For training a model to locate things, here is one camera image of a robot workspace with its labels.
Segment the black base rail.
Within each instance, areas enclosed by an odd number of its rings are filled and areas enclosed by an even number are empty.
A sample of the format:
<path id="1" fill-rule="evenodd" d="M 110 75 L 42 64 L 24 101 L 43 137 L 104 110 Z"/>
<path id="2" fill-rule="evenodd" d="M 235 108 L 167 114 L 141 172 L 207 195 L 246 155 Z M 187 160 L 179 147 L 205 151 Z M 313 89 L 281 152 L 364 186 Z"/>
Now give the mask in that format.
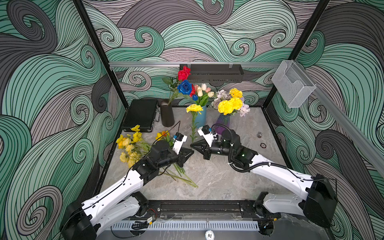
<path id="1" fill-rule="evenodd" d="M 176 214 L 189 215 L 189 214 L 229 214 L 235 218 L 271 218 L 283 215 L 295 217 L 305 220 L 306 217 L 301 215 L 280 213 L 272 214 L 262 205 L 261 201 L 251 200 L 150 200 L 148 204 L 150 212 L 156 212 L 158 217 L 170 218 Z"/>

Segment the yellow tulip bouquet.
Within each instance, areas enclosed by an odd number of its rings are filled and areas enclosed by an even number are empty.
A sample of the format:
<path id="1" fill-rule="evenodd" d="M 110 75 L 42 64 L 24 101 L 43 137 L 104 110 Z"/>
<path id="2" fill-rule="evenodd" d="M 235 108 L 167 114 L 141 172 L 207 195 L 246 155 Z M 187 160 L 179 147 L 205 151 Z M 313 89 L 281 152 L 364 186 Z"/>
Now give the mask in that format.
<path id="1" fill-rule="evenodd" d="M 202 107 L 206 106 L 209 99 L 215 96 L 215 91 L 210 88 L 207 84 L 193 85 L 190 97 L 192 100 Z"/>

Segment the black ribbed hard case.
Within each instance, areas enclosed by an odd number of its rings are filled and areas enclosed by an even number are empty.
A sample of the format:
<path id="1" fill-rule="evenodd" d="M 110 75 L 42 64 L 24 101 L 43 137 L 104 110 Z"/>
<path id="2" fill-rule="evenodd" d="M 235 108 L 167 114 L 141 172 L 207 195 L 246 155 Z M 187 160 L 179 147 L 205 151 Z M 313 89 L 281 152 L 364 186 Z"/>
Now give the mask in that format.
<path id="1" fill-rule="evenodd" d="M 155 99 L 132 100 L 123 121 L 123 130 L 133 132 L 132 128 L 139 125 L 141 132 L 152 132 L 157 112 L 158 101 Z"/>

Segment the clear acrylic wall box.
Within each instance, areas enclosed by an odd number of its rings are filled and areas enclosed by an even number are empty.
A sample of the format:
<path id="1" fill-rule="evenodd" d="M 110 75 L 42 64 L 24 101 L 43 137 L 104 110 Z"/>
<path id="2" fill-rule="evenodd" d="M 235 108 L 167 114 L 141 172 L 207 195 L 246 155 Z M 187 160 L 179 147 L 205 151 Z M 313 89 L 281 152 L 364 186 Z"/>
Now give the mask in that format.
<path id="1" fill-rule="evenodd" d="M 296 61 L 282 61 L 272 82 L 289 108 L 300 108 L 317 88 L 305 68 Z"/>

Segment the pale yellow blossom spray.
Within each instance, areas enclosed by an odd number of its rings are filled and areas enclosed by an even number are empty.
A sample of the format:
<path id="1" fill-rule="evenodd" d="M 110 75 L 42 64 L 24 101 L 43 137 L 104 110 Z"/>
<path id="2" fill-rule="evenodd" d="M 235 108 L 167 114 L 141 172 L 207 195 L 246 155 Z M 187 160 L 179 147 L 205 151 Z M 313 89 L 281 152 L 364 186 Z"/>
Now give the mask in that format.
<path id="1" fill-rule="evenodd" d="M 123 149 L 120 155 L 121 162 L 128 164 L 129 168 L 136 164 L 146 154 L 149 154 L 152 147 L 152 145 L 142 138 L 142 133 L 140 132 L 135 132 L 132 136 L 127 135 L 126 137 L 120 135 L 116 140 L 116 143 L 118 144 L 119 149 Z M 187 176 L 183 168 L 179 167 L 177 164 L 172 165 L 175 167 L 177 173 L 169 170 L 169 167 L 166 166 L 161 168 L 162 170 L 159 175 L 167 175 L 175 181 L 179 179 L 194 188 L 198 187 L 193 180 Z"/>

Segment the blue rose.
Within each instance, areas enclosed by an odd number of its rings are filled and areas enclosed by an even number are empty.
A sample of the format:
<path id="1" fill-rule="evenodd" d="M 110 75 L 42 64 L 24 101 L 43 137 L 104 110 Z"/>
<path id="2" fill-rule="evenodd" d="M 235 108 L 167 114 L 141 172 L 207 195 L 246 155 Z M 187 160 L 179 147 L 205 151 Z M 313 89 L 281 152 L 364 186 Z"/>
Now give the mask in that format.
<path id="1" fill-rule="evenodd" d="M 191 94 L 191 92 L 192 92 L 192 89 L 193 89 L 193 85 L 188 80 L 182 81 L 177 86 L 177 90 L 179 91 L 179 93 L 181 93 L 183 95 L 188 95 L 189 96 Z"/>

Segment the yellow ranunculus stem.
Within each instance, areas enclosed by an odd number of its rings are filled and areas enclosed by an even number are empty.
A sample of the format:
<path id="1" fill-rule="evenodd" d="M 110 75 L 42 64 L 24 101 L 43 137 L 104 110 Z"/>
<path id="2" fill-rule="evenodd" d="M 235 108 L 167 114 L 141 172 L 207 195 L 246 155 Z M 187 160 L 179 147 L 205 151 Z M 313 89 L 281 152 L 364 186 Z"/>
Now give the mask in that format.
<path id="1" fill-rule="evenodd" d="M 132 167 L 133 163 L 137 163 L 139 161 L 139 156 L 143 157 L 151 149 L 151 145 L 142 138 L 140 126 L 136 125 L 133 128 L 133 131 L 135 133 L 132 137 L 127 135 L 127 139 L 121 142 L 123 147 L 126 149 L 126 152 L 129 154 L 129 157 L 127 157 L 129 167 Z"/>

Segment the black hanging tray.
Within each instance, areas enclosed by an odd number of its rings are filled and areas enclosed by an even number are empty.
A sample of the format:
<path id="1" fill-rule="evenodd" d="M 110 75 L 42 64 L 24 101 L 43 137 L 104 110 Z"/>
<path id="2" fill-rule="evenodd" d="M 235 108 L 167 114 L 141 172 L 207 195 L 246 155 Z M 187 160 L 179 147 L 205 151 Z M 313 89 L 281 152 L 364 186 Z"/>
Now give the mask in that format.
<path id="1" fill-rule="evenodd" d="M 190 83 L 240 83 L 244 71 L 239 64 L 180 64 L 179 69 L 189 68 Z"/>

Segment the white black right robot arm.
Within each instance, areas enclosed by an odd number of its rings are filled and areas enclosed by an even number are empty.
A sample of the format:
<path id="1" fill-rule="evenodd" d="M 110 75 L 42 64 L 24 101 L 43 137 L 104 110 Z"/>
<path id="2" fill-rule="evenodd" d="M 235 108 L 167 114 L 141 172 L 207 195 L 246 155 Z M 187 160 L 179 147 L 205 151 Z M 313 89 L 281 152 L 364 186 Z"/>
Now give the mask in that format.
<path id="1" fill-rule="evenodd" d="M 211 155 L 227 156 L 228 164 L 236 172 L 263 176 L 292 192 L 291 195 L 266 193 L 261 202 L 268 212 L 301 215 L 320 227 L 331 227 L 338 198 L 330 180 L 323 175 L 310 176 L 274 163 L 242 146 L 238 135 L 226 135 L 218 140 L 216 135 L 207 134 L 191 147 L 205 160 Z"/>

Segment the purple glass vase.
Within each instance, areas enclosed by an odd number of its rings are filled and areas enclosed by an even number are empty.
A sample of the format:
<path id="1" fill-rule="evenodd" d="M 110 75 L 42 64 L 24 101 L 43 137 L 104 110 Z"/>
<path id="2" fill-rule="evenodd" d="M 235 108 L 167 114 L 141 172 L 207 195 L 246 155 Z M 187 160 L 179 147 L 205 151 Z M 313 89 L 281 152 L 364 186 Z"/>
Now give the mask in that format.
<path id="1" fill-rule="evenodd" d="M 226 126 L 227 128 L 230 127 L 230 118 L 231 116 L 230 115 L 223 115 L 223 114 L 220 114 L 217 121 L 216 121 L 216 124 L 220 124 L 220 125 L 224 125 Z M 221 135 L 222 132 L 226 130 L 226 128 L 222 127 L 222 126 L 216 126 L 215 128 L 215 131 Z"/>

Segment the black cylindrical vase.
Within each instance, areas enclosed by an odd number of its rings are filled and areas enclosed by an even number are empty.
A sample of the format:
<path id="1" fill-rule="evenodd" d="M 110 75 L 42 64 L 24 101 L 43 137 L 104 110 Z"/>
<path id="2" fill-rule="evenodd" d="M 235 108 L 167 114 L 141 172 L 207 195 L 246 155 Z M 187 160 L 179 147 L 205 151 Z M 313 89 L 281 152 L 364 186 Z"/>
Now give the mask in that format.
<path id="1" fill-rule="evenodd" d="M 164 127 L 172 127 L 175 124 L 175 118 L 172 105 L 168 100 L 160 102 L 161 121 Z"/>

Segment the teal ceramic vase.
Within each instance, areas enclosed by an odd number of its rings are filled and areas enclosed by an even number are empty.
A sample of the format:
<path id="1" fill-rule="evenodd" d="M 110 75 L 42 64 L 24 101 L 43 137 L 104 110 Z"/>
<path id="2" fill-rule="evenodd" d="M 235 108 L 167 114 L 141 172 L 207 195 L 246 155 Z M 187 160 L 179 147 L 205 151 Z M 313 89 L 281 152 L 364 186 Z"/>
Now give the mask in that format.
<path id="1" fill-rule="evenodd" d="M 206 106 L 202 106 L 203 110 L 200 111 L 199 113 L 197 113 L 197 116 L 196 116 L 196 119 L 195 119 L 195 123 L 196 123 L 196 127 L 197 129 L 206 125 L 206 119 L 207 119 L 207 107 Z"/>

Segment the yellow flower bunch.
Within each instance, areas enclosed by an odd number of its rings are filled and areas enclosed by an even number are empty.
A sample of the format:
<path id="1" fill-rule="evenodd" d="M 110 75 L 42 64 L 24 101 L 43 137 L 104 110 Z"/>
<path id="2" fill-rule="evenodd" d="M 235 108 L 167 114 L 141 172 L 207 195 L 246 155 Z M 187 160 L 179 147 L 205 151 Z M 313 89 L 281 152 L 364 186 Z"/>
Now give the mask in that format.
<path id="1" fill-rule="evenodd" d="M 193 188 L 198 188 L 198 185 L 194 181 L 192 181 L 187 175 L 183 175 L 180 177 L 180 176 L 177 176 L 172 171 L 168 171 L 168 170 L 164 170 L 163 175 L 171 177 L 174 181 L 182 181 Z"/>

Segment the red rose stem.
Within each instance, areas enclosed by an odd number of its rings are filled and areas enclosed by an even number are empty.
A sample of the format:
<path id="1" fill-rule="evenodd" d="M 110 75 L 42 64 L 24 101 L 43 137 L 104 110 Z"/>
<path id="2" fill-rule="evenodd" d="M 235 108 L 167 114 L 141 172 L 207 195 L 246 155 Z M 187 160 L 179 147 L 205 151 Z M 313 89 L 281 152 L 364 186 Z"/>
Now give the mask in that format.
<path id="1" fill-rule="evenodd" d="M 171 105 L 179 95 L 183 95 L 186 98 L 192 98 L 195 94 L 195 88 L 193 84 L 188 81 L 188 77 L 191 75 L 191 69 L 187 66 L 183 66 L 178 72 L 177 78 L 166 77 L 162 78 L 163 82 L 170 88 L 170 97 L 168 105 Z"/>

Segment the yellow carnation bouquet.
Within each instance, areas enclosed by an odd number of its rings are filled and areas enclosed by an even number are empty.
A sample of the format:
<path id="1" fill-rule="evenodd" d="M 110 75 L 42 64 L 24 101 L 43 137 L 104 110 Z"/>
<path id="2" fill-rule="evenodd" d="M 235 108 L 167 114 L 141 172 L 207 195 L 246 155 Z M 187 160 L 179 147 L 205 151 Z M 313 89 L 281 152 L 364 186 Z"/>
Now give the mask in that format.
<path id="1" fill-rule="evenodd" d="M 223 116 L 239 113 L 241 117 L 244 117 L 251 111 L 250 106 L 245 104 L 243 92 L 236 88 L 232 88 L 228 92 L 220 90 L 215 93 L 211 106 Z"/>

